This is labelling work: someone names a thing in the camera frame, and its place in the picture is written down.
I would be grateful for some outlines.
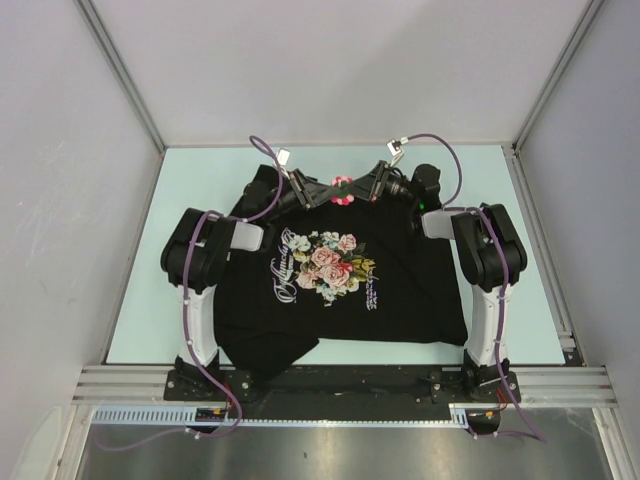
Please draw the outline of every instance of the white wall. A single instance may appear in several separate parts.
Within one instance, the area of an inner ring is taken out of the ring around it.
[[[518,133],[587,0],[95,0],[169,145]]]
[[[97,355],[159,162],[74,3],[0,2],[0,478]]]
[[[640,2],[611,0],[523,149],[579,339],[640,445]]]

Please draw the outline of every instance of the cable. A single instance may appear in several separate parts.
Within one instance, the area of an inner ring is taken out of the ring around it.
[[[520,431],[508,430],[508,431],[502,431],[502,432],[495,432],[495,433],[492,433],[492,434],[478,435],[477,433],[475,433],[473,431],[473,429],[471,427],[469,427],[469,433],[471,433],[474,438],[477,438],[477,437],[508,437],[508,436],[514,437],[514,436],[517,436],[517,437],[529,437],[529,438],[533,438],[535,440],[539,440],[539,441],[541,441],[543,443],[547,443],[546,437],[544,435],[542,435],[542,433],[540,433],[538,431],[538,429],[535,427],[535,425],[533,425],[533,423],[531,423],[531,421],[525,415],[524,410],[522,410],[522,407],[518,403],[518,400],[516,399],[515,395],[511,391],[511,389],[509,388],[509,382],[507,381],[507,377],[505,376],[504,370],[502,369],[502,363],[501,363],[501,359],[500,359],[500,341],[502,340],[502,335],[504,333],[504,323],[505,323],[505,304],[504,304],[504,299],[505,299],[505,294],[506,294],[506,291],[507,291],[507,287],[509,285],[509,265],[507,264],[507,259],[504,256],[504,251],[502,250],[502,246],[500,245],[500,241],[498,240],[498,236],[496,235],[496,232],[493,230],[493,227],[491,226],[491,222],[489,221],[487,216],[484,214],[482,209],[480,209],[478,207],[467,207],[467,208],[449,207],[449,208],[446,208],[445,210],[458,211],[458,212],[469,212],[469,211],[471,211],[471,212],[476,213],[480,217],[480,219],[482,220],[482,223],[484,223],[484,226],[487,229],[487,233],[489,234],[489,237],[491,237],[491,240],[493,241],[493,245],[496,248],[496,252],[498,253],[498,257],[500,257],[500,263],[502,264],[503,280],[502,280],[502,286],[500,287],[500,294],[499,294],[499,297],[498,297],[498,331],[496,333],[495,346],[494,346],[493,353],[494,353],[494,356],[495,356],[495,359],[496,359],[496,367],[498,369],[498,374],[500,375],[500,380],[502,381],[502,385],[504,386],[505,392],[507,392],[507,395],[509,396],[509,399],[511,400],[511,403],[513,403],[513,406],[518,411],[518,414],[520,415],[520,418],[522,418],[522,421],[527,425],[527,427],[529,427],[529,430],[531,430],[533,432],[533,433],[528,433],[528,432],[520,432]]]
[[[434,140],[439,141],[442,145],[444,145],[447,148],[447,150],[449,150],[449,153],[453,157],[453,160],[456,162],[456,168],[458,169],[458,187],[456,188],[456,191],[453,194],[453,196],[442,204],[442,208],[445,208],[447,205],[451,205],[454,202],[454,200],[458,198],[458,195],[460,194],[460,190],[462,190],[462,165],[460,164],[460,159],[456,155],[456,152],[453,150],[451,145],[449,145],[449,143],[447,143],[447,141],[444,138],[441,138],[438,135],[435,135],[433,133],[418,133],[416,135],[411,135],[409,137],[406,137],[407,142],[417,140],[418,138],[433,138]]]
[[[502,390],[500,390],[499,388],[496,390],[496,393],[498,396],[498,402],[501,405],[499,412],[504,412],[509,406],[509,400],[507,400],[507,397],[504,396],[504,393],[502,393]]]
[[[391,171],[393,173],[395,173],[398,177],[400,177],[403,180],[407,180],[407,177],[405,176],[404,173],[402,173],[402,170],[400,170],[398,167],[393,167],[391,168]]]
[[[273,149],[267,144],[267,142],[265,142],[264,140],[262,140],[260,137],[256,137],[255,135],[251,135],[249,137],[249,141],[251,142],[251,145],[253,145],[258,151],[260,151],[260,153],[263,153],[264,155],[267,155],[268,157],[271,157],[275,163],[276,166],[276,170],[278,171],[278,189],[276,190],[276,194],[273,197],[273,200],[271,201],[271,203],[260,213],[257,213],[256,215],[253,215],[249,218],[238,218],[238,217],[234,217],[234,216],[227,216],[225,217],[225,215],[223,215],[222,213],[216,211],[216,210],[208,210],[207,212],[205,212],[204,214],[202,214],[202,216],[200,217],[200,219],[198,220],[198,223],[196,224],[195,229],[193,230],[193,235],[191,236],[191,239],[189,240],[189,246],[187,248],[187,255],[185,258],[185,262],[184,262],[184,269],[182,271],[182,285],[183,285],[183,293],[182,293],[182,329],[183,329],[183,333],[184,333],[184,339],[185,342],[187,343],[187,350],[189,351],[189,355],[191,355],[191,359],[193,360],[195,366],[198,368],[198,370],[200,371],[200,373],[207,379],[209,380],[211,383],[213,383],[218,389],[220,389],[223,393],[225,393],[227,395],[227,402],[228,400],[231,400],[232,404],[235,405],[237,411],[238,411],[238,415],[237,418],[235,420],[235,422],[231,425],[231,427],[227,430],[224,430],[222,432],[218,432],[218,431],[214,431],[212,433],[203,433],[203,432],[196,432],[195,434],[195,439],[197,440],[198,438],[202,437],[207,437],[207,438],[220,438],[220,437],[224,437],[226,435],[229,435],[231,432],[233,432],[236,428],[238,428],[238,426],[240,425],[240,422],[242,421],[242,406],[240,405],[240,402],[238,401],[238,399],[236,398],[236,396],[233,394],[233,392],[231,392],[231,389],[227,388],[225,385],[221,384],[218,380],[216,380],[207,370],[206,368],[202,365],[202,363],[200,363],[200,360],[198,359],[194,349],[193,349],[193,340],[191,339],[191,334],[189,332],[189,283],[188,283],[188,279],[189,279],[189,269],[191,267],[191,261],[193,259],[193,252],[195,250],[195,246],[196,243],[198,242],[198,237],[200,235],[200,231],[202,230],[202,227],[204,226],[205,222],[208,220],[208,218],[210,216],[214,216],[217,218],[229,218],[231,220],[236,220],[239,222],[252,222],[254,220],[257,220],[261,217],[263,217],[264,215],[266,215],[267,213],[269,213],[275,206],[276,203],[278,203],[278,200],[280,199],[280,195],[282,194],[282,187],[284,184],[284,180],[283,180],[283,175],[282,175],[282,166],[280,165],[280,162],[278,162],[278,156],[276,155],[276,153],[273,151]],[[109,447],[106,446],[104,444],[102,444],[100,442],[100,440],[98,439],[97,435],[94,435],[94,442],[96,443],[96,445],[98,447],[100,447],[103,450],[106,450],[108,452],[124,452],[127,450],[133,450],[135,448],[141,447],[143,445],[146,445],[149,442],[152,442],[154,440],[156,440],[157,438],[163,437],[165,435],[169,435],[172,433],[178,433],[178,432],[190,432],[193,431],[190,428],[186,427],[186,428],[171,428],[171,429],[167,429],[167,430],[163,430],[162,432],[156,433],[155,435],[152,435],[144,440],[140,440],[139,442],[133,443],[131,445],[125,445],[122,447]]]

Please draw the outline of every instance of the light blue table surface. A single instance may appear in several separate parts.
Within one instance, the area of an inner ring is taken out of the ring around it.
[[[293,147],[287,167],[328,183],[337,175],[359,177],[380,159],[389,159],[379,147]],[[529,264],[514,290],[507,346],[516,364],[560,364],[563,355],[538,266],[525,229],[506,162],[499,146],[457,146],[464,183],[455,202],[477,206],[481,202],[507,207],[529,257]],[[408,146],[399,167],[407,176],[420,163],[442,171],[441,199],[455,190],[456,169],[441,146]],[[182,340],[181,307],[175,289],[160,269],[160,254],[187,207],[229,212],[253,178],[259,163],[269,158],[253,148],[171,148],[168,150],[151,203],[140,247],[133,265],[108,363],[173,363]],[[471,288],[456,261],[465,319],[472,311]],[[462,349],[445,344],[411,344],[320,340],[298,364],[456,364]]]

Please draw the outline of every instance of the pink flower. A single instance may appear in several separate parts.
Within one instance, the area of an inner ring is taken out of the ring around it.
[[[340,187],[340,186],[344,185],[345,183],[351,183],[351,182],[353,182],[353,178],[347,177],[345,175],[338,175],[336,178],[331,180],[331,185],[333,185],[333,186],[338,185]]]
[[[340,197],[331,197],[331,201],[333,203],[337,203],[338,205],[344,205],[347,206],[349,205],[351,202],[353,202],[355,200],[355,197],[351,194],[347,195],[344,198],[340,198]]]
[[[340,255],[332,252],[327,247],[320,247],[311,255],[311,261],[319,267],[324,267],[325,265],[338,263],[340,261]]]
[[[350,252],[357,246],[358,243],[356,242],[356,237],[351,234],[343,235],[342,237],[340,237],[340,241],[338,242],[338,248],[345,253]]]
[[[353,272],[353,264],[351,263],[339,263],[338,266],[344,268],[349,273]]]
[[[344,268],[344,264],[327,265],[320,269],[320,276],[327,285],[337,290],[349,281],[349,270]]]
[[[298,275],[298,278],[296,278],[296,283],[302,288],[316,288],[313,282],[318,278],[319,277],[316,272],[300,272],[300,275]]]

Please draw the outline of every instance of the connector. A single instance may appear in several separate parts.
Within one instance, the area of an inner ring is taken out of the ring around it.
[[[402,157],[404,157],[404,150],[402,149],[402,139],[391,139],[389,143],[387,143],[387,148],[391,152],[391,155],[393,155],[393,159],[389,164],[389,166],[393,168],[398,164],[398,162],[400,162],[400,160],[402,160]]]
[[[291,156],[291,152],[287,149],[281,148],[280,150],[278,150],[278,163],[280,164],[281,170],[282,170],[282,174],[285,176],[285,178],[289,178],[289,172],[287,172],[287,169],[285,168],[287,165],[287,162],[289,161],[289,157]]]

